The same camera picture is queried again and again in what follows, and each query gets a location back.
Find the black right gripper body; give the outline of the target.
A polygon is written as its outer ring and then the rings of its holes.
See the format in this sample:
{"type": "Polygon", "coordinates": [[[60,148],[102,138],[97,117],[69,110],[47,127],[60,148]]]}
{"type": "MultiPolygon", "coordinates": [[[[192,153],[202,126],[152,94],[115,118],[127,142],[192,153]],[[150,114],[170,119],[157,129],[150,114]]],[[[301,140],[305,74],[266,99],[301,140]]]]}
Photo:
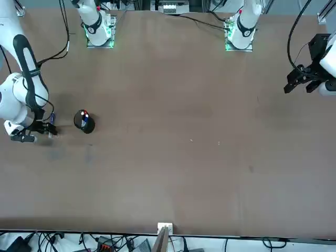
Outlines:
{"type": "Polygon", "coordinates": [[[24,129],[24,131],[45,134],[45,123],[39,120],[34,120],[30,126],[24,129]]]}

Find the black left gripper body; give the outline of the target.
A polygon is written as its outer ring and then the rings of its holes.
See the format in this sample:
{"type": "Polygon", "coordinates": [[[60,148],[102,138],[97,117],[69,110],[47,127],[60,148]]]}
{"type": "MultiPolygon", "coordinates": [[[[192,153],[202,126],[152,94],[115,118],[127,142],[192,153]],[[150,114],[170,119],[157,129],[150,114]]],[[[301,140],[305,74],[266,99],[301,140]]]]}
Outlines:
{"type": "Polygon", "coordinates": [[[328,46],[331,34],[316,34],[308,43],[311,63],[316,65],[321,60],[324,65],[331,63],[331,57],[327,56],[330,47],[328,46]]]}

